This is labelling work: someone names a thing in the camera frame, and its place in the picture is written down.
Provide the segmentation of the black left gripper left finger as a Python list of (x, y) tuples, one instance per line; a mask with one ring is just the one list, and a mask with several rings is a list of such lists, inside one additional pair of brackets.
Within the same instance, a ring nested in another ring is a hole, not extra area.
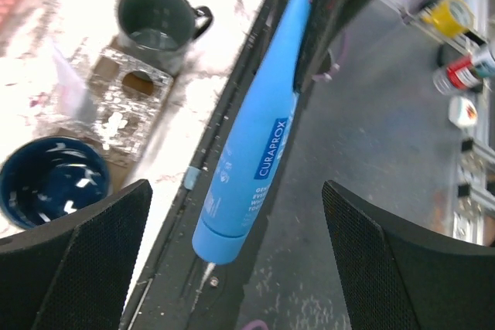
[(152, 201), (145, 179), (1, 240), (3, 329), (116, 329)]

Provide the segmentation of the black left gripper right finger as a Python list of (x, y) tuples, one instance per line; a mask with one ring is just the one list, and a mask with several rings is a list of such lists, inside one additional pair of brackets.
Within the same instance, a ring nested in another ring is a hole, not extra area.
[(492, 329), (494, 249), (396, 216), (337, 182), (322, 198), (354, 329)]

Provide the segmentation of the dark blue mug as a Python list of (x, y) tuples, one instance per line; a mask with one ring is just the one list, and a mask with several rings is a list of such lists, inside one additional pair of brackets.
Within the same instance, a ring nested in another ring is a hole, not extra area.
[(15, 150), (1, 167), (1, 211), (28, 230), (111, 194), (101, 155), (76, 138), (49, 136)]

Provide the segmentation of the blue toothpaste tube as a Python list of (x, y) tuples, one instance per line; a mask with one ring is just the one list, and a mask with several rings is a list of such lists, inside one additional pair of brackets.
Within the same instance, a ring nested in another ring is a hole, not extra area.
[(299, 100), (293, 80), (311, 7), (288, 0), (234, 120), (192, 239), (206, 262), (237, 257), (268, 194)]

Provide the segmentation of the dark green mug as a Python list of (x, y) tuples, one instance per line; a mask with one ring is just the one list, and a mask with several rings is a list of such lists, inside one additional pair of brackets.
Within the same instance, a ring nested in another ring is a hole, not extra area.
[(213, 13), (187, 0), (118, 0), (116, 18), (123, 52), (176, 77), (190, 45), (211, 26)]

